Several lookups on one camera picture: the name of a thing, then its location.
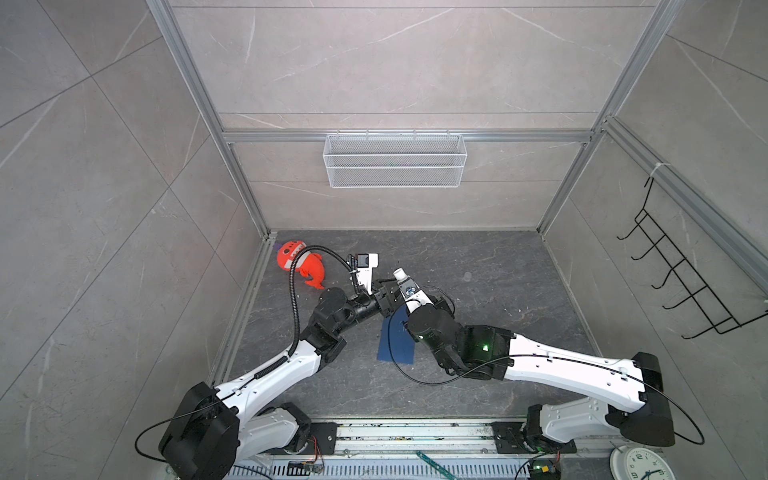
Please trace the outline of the blue envelope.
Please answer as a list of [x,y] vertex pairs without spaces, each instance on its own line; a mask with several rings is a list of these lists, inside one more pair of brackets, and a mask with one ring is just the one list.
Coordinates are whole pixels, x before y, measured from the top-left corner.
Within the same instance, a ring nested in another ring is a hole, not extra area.
[[382,322],[377,359],[405,365],[413,365],[415,341],[406,329],[408,311],[400,307]]

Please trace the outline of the white glue stick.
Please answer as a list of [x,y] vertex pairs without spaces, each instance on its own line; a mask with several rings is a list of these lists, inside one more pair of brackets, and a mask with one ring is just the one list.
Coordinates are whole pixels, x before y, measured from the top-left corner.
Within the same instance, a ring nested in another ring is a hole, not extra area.
[[398,268],[393,272],[394,278],[398,282],[405,281],[408,278],[408,275],[405,273],[405,271],[402,268]]

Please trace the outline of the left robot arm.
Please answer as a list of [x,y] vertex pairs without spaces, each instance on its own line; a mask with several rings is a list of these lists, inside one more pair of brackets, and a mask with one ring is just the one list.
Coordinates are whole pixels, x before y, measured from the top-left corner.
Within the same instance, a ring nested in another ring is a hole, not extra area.
[[287,262],[289,272],[294,274],[315,253],[340,261],[353,292],[325,289],[306,325],[293,320],[294,337],[285,351],[228,382],[200,382],[187,391],[176,413],[160,421],[165,432],[152,457],[178,478],[222,479],[253,455],[301,449],[310,419],[292,404],[272,407],[271,402],[333,362],[346,345],[343,332],[374,316],[387,318],[418,298],[419,290],[407,287],[408,276],[401,269],[390,278],[373,278],[378,266],[374,253],[343,259],[327,247],[301,244]]

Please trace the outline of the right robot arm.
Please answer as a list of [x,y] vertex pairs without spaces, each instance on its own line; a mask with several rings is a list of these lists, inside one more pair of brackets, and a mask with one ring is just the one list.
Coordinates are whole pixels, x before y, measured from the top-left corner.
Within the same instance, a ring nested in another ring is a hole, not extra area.
[[449,381],[525,381],[579,394],[571,402],[529,407],[522,428],[529,449],[598,435],[671,447],[683,437],[672,415],[680,406],[665,393],[661,365],[650,353],[629,359],[597,357],[503,328],[463,325],[449,302],[424,293],[401,304],[403,328],[430,351]]

